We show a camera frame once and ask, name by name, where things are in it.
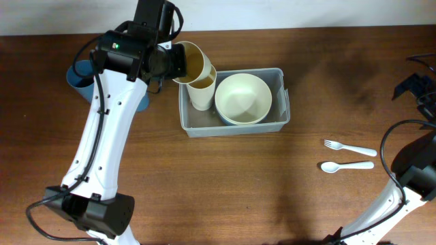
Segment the cream bowl back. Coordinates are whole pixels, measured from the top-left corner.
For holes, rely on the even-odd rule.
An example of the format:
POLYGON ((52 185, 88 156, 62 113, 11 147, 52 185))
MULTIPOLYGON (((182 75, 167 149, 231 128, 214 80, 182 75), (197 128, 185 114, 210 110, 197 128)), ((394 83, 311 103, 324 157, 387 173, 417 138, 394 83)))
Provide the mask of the cream bowl back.
POLYGON ((247 73, 231 75, 215 91, 215 108, 227 125, 252 125, 264 120, 273 98, 267 83, 247 73))

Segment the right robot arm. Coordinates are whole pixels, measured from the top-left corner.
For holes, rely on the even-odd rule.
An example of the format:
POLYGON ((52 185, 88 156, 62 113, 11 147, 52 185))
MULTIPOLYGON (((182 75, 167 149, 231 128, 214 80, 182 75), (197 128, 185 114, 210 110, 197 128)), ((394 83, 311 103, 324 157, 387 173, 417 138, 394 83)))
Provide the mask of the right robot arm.
POLYGON ((409 213, 435 199, 435 81, 412 74, 395 87, 392 98, 407 91, 425 119, 402 120, 385 132, 379 156, 389 177, 386 187, 354 222, 327 237, 327 244, 378 244, 409 213), (388 136, 406 124, 421 125, 429 132, 402 148, 388 166, 384 154, 388 136))

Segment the blue bowl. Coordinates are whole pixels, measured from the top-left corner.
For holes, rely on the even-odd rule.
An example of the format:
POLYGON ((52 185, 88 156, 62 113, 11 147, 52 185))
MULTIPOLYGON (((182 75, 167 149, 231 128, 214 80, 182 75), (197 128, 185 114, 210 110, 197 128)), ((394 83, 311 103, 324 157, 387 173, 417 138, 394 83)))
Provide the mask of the blue bowl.
MULTIPOLYGON (((224 116, 222 116, 220 113, 218 113, 218 116, 219 116, 219 119, 221 120, 221 122, 224 125, 227 125, 227 126, 248 125, 248 123, 240 124, 240 123, 231 122, 230 120, 227 120, 224 116)), ((255 122, 250 122, 249 124, 250 125, 259 124, 259 123, 263 123, 265 120, 266 120, 266 117, 263 117, 262 120, 258 120, 258 121, 255 121, 255 122)))

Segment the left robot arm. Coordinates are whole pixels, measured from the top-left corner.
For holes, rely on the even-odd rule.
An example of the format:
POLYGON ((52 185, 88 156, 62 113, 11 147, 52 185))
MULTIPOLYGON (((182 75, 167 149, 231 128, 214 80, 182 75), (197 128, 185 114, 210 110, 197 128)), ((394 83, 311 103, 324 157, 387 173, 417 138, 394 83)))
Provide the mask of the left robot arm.
POLYGON ((139 1, 135 16, 95 39, 90 52, 93 98, 76 156, 42 205, 98 244, 135 244, 135 201, 118 192, 123 149, 152 79, 183 77, 185 49, 174 43, 180 10, 169 1, 139 1))

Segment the cream cup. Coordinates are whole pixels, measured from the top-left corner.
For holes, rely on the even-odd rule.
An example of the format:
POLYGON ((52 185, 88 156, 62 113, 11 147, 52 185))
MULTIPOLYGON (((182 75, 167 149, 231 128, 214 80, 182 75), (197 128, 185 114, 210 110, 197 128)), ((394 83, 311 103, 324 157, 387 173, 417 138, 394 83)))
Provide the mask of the cream cup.
POLYGON ((205 79, 187 85, 191 104, 196 110, 205 111, 212 106, 216 79, 217 71, 212 66, 210 74, 205 79))
POLYGON ((182 44, 185 49, 187 74, 184 77, 175 78, 174 81, 179 84, 191 84, 208 77, 212 65, 203 51, 192 42, 181 41, 177 44, 182 44))

